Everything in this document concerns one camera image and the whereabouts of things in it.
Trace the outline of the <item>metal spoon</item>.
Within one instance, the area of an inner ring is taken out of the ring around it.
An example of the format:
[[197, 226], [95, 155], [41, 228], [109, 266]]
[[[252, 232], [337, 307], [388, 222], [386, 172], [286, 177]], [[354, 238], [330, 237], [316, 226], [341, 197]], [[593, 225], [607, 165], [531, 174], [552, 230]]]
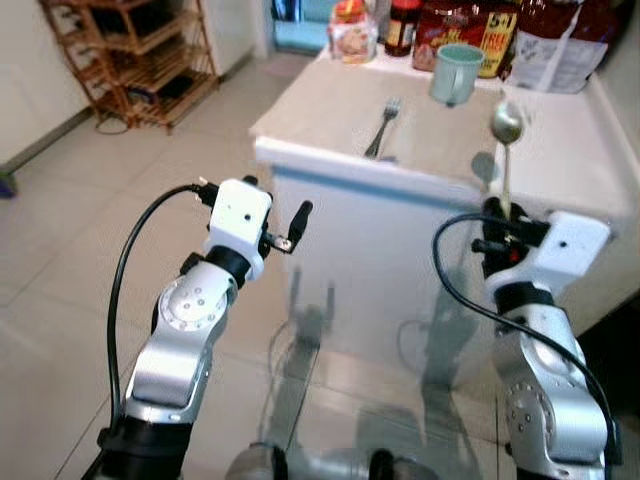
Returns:
[[509, 100], [500, 101], [495, 106], [492, 120], [490, 120], [490, 132], [502, 147], [502, 159], [500, 159], [500, 211], [504, 219], [511, 216], [511, 197], [509, 197], [509, 180], [511, 180], [511, 161], [513, 155], [512, 145], [520, 141], [524, 136], [526, 115], [520, 105]]

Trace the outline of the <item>white table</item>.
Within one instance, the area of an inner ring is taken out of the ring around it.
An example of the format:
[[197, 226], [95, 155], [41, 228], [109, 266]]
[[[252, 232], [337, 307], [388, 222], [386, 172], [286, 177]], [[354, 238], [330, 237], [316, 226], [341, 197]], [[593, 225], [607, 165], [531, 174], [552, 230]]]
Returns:
[[[406, 60], [347, 65], [323, 54], [303, 60], [250, 132], [256, 163], [273, 178], [278, 218], [291, 219], [303, 201], [314, 204], [285, 270], [301, 306], [333, 302], [325, 347], [463, 381], [488, 366], [493, 324], [440, 289], [431, 239], [444, 220], [497, 196], [494, 106], [509, 100], [530, 116], [512, 148], [512, 200], [538, 219], [571, 211], [611, 227], [585, 278], [557, 297], [576, 332], [639, 285], [639, 160], [598, 78], [577, 93], [481, 79], [457, 108], [431, 99], [430, 83]], [[369, 159], [365, 148], [393, 97], [402, 109], [378, 159]]]

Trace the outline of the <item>metal fork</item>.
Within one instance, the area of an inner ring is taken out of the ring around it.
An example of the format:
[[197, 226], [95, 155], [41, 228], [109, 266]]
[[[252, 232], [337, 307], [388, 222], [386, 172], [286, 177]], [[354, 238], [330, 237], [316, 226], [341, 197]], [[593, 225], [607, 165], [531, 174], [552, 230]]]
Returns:
[[402, 109], [401, 97], [393, 97], [389, 99], [385, 104], [383, 111], [381, 111], [381, 123], [376, 132], [374, 138], [372, 138], [370, 145], [365, 148], [364, 156], [369, 159], [378, 159], [381, 151], [381, 146], [384, 143], [385, 133], [387, 133], [387, 127], [396, 119]]

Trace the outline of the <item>teal mug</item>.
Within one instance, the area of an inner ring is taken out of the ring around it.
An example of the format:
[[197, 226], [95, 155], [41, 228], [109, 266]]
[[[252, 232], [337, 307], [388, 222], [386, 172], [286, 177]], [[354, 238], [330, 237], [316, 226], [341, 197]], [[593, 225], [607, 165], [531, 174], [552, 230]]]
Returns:
[[436, 50], [436, 65], [431, 77], [431, 99], [448, 108], [465, 104], [474, 92], [484, 51], [468, 44], [448, 44]]

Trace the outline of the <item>wooden shelf rack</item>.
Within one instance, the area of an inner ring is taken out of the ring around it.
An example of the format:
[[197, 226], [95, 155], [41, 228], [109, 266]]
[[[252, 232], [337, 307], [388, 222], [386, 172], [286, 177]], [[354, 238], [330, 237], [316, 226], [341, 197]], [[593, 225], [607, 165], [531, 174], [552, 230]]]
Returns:
[[35, 0], [97, 119], [177, 124], [219, 87], [202, 0]]

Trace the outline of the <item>teal blue container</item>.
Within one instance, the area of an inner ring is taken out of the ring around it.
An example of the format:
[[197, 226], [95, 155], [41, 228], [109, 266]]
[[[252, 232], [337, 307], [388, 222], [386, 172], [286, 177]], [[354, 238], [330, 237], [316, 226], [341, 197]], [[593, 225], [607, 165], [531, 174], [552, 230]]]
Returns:
[[328, 42], [326, 28], [339, 0], [268, 0], [276, 49], [315, 52]]

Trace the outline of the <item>yellow printed box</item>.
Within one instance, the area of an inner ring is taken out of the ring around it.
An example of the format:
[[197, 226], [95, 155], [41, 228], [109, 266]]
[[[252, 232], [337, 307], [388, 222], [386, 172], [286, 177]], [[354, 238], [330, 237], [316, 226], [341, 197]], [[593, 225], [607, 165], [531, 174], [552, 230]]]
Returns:
[[480, 13], [481, 37], [479, 49], [484, 52], [483, 63], [477, 76], [492, 79], [499, 76], [509, 42], [515, 37], [521, 0], [481, 0], [477, 3]]

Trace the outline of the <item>jar with orange lid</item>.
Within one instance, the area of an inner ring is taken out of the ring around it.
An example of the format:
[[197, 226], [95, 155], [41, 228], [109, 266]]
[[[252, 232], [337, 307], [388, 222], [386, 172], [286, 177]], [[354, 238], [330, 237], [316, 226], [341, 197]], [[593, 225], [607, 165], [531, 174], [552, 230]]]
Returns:
[[334, 61], [365, 64], [378, 54], [378, 23], [365, 0], [339, 0], [326, 32]]

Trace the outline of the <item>red food packet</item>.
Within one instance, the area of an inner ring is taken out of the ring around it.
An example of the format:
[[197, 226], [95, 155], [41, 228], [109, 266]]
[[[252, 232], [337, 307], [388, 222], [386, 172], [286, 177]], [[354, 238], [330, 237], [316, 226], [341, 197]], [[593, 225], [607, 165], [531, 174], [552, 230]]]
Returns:
[[479, 3], [426, 0], [413, 37], [411, 67], [434, 70], [436, 52], [449, 44], [467, 44], [479, 49], [490, 9]]

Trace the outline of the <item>dark sauce bottle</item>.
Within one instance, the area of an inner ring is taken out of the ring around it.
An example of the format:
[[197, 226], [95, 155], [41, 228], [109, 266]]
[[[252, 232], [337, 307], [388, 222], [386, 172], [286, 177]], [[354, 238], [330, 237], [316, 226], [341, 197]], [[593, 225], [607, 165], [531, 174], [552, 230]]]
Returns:
[[390, 0], [387, 32], [384, 35], [384, 51], [392, 58], [406, 58], [415, 42], [424, 0]]

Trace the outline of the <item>robot right leg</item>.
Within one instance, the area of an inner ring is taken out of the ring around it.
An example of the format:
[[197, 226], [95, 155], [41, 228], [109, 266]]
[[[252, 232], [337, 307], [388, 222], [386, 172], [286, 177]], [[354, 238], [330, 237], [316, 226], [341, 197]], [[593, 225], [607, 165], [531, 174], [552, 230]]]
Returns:
[[367, 480], [440, 480], [431, 468], [388, 449], [375, 449], [367, 463]]

